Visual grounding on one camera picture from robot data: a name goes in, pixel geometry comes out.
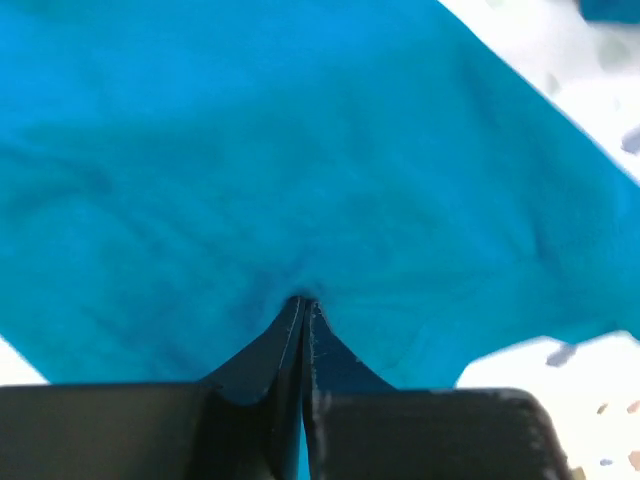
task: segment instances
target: black plastic part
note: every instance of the black plastic part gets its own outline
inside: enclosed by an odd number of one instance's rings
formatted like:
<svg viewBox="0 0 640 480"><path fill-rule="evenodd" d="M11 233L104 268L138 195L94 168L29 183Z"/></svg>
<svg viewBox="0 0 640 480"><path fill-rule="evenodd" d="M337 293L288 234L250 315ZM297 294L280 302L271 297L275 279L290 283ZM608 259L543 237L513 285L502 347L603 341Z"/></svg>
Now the black plastic part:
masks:
<svg viewBox="0 0 640 480"><path fill-rule="evenodd" d="M199 383L1 389L0 479L295 479L304 305Z"/></svg>
<svg viewBox="0 0 640 480"><path fill-rule="evenodd" d="M549 416L519 390L397 391L305 322L304 422L313 480L571 480Z"/></svg>
<svg viewBox="0 0 640 480"><path fill-rule="evenodd" d="M197 383L0 389L0 479L294 480L301 406L314 480L571 478L530 395L395 390L296 297Z"/></svg>

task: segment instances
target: blue cloth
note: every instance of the blue cloth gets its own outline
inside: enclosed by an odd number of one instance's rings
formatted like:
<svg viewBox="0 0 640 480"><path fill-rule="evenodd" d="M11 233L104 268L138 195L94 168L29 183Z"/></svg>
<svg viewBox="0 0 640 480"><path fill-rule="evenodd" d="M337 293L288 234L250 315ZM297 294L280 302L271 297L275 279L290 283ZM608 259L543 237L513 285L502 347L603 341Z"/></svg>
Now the blue cloth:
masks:
<svg viewBox="0 0 640 480"><path fill-rule="evenodd" d="M580 0L583 17L592 22L640 23L636 0Z"/></svg>
<svg viewBox="0 0 640 480"><path fill-rule="evenodd" d="M397 386L640 322L640 195L435 0L0 7L0 333L195 379L295 292Z"/></svg>

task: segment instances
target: white surface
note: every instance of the white surface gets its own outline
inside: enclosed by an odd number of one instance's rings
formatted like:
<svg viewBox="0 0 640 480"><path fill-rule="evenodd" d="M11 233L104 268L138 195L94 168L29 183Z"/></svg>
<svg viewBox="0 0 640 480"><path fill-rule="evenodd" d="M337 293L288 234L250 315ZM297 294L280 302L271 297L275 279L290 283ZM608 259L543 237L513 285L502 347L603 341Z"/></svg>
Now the white surface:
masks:
<svg viewBox="0 0 640 480"><path fill-rule="evenodd" d="M572 467L583 466L591 480L636 475L626 456L640 447L640 415L626 408L640 399L640 344L614 332L577 345L563 366L548 366L561 346L544 337L506 348L470 364L457 386L531 392L551 415ZM598 415L603 403L610 406ZM605 458L613 465L600 466Z"/></svg>
<svg viewBox="0 0 640 480"><path fill-rule="evenodd" d="M47 383L20 354L0 337L0 387Z"/></svg>
<svg viewBox="0 0 640 480"><path fill-rule="evenodd" d="M640 28L587 24L574 0L440 0L636 179Z"/></svg>

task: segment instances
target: turquoise fabric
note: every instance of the turquoise fabric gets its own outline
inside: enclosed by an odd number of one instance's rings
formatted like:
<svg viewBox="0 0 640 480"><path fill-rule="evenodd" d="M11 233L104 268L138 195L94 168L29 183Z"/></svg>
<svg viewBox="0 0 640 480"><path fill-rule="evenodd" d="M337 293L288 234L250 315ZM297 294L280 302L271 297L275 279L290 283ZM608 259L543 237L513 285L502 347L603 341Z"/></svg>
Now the turquoise fabric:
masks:
<svg viewBox="0 0 640 480"><path fill-rule="evenodd" d="M0 7L0 333L195 379L295 292L397 386L640 322L635 184L438 2Z"/></svg>
<svg viewBox="0 0 640 480"><path fill-rule="evenodd" d="M640 23L640 2L636 0L579 0L582 15L593 22Z"/></svg>

